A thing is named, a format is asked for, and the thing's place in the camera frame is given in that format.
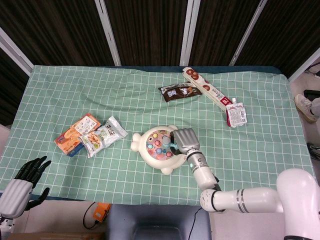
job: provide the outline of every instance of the dark background curtain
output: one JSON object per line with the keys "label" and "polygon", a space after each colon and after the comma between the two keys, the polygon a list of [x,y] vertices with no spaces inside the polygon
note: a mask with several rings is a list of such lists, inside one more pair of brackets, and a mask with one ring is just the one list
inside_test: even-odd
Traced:
{"label": "dark background curtain", "polygon": [[189,65],[229,65],[259,1],[202,0]]}
{"label": "dark background curtain", "polygon": [[178,66],[187,0],[105,0],[123,66]]}
{"label": "dark background curtain", "polygon": [[320,48],[319,0],[268,0],[235,65],[270,65],[290,77]]}
{"label": "dark background curtain", "polygon": [[114,65],[93,0],[1,0],[0,9],[0,27],[34,65]]}
{"label": "dark background curtain", "polygon": [[0,49],[0,124],[11,125],[29,76]]}

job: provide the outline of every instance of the snack bag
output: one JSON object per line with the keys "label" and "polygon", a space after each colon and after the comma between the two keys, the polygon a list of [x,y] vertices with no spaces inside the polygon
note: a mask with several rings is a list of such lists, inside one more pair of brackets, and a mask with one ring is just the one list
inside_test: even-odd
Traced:
{"label": "snack bag", "polygon": [[128,133],[124,130],[119,122],[111,116],[105,125],[99,127],[96,131],[80,136],[88,157],[91,158],[100,150],[109,147],[115,141],[123,139]]}
{"label": "snack bag", "polygon": [[67,131],[62,133],[54,142],[64,152],[64,154],[69,157],[73,157],[84,147],[79,140],[79,137],[83,134],[88,134],[89,132],[96,130],[100,126],[100,122],[95,119],[91,113],[87,113]]}
{"label": "snack bag", "polygon": [[166,102],[175,99],[184,99],[196,95],[202,95],[202,93],[191,82],[181,82],[169,86],[159,87],[158,89],[161,91]]}

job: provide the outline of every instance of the drink pouch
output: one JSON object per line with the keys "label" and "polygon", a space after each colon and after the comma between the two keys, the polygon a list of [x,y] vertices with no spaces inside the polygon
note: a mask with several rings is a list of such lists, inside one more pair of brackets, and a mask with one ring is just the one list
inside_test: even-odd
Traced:
{"label": "drink pouch", "polygon": [[229,127],[235,128],[247,123],[247,114],[242,102],[236,103],[236,99],[232,99],[233,103],[226,106],[226,122]]}
{"label": "drink pouch", "polygon": [[115,141],[123,139],[128,133],[124,130],[119,122],[111,116],[105,125],[86,135],[80,136],[88,157],[91,158],[100,150],[109,147]]}

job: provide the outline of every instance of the white plastic toy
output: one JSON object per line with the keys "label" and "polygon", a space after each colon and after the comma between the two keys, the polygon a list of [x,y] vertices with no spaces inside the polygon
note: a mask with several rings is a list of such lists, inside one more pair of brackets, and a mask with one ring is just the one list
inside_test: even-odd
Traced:
{"label": "white plastic toy", "polygon": [[170,133],[177,130],[176,126],[157,126],[151,128],[140,136],[134,133],[132,136],[131,150],[139,151],[143,160],[155,169],[160,169],[165,175],[180,167],[186,161],[186,155],[174,155],[170,147]]}

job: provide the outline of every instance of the robot finger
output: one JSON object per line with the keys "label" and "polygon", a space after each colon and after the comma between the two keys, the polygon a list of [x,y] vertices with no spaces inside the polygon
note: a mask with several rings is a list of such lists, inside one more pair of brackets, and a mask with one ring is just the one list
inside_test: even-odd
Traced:
{"label": "robot finger", "polygon": [[37,158],[35,159],[35,163],[32,166],[28,176],[26,177],[25,180],[27,180],[28,182],[31,182],[32,178],[34,177],[34,175],[36,174],[36,172],[38,171],[39,167],[41,166],[41,164],[47,159],[47,156],[43,156],[40,159]]}
{"label": "robot finger", "polygon": [[48,167],[51,164],[51,160],[45,162],[41,167],[39,167],[38,171],[33,175],[31,181],[33,184],[33,189],[35,188],[35,186],[37,185],[39,179],[41,178],[42,173],[45,171],[46,167]]}
{"label": "robot finger", "polygon": [[48,194],[49,194],[50,188],[46,187],[43,191],[43,193],[41,194],[41,196],[37,199],[37,200],[33,200],[28,202],[28,204],[25,207],[25,211],[29,211],[30,209],[40,205],[43,203],[43,201],[47,198]]}
{"label": "robot finger", "polygon": [[29,171],[31,166],[35,163],[35,161],[37,161],[39,158],[32,160],[32,161],[28,161],[27,163],[25,163],[19,170],[19,172],[17,173],[17,175],[15,176],[15,179],[21,179],[24,180],[26,178],[26,176],[28,176]]}

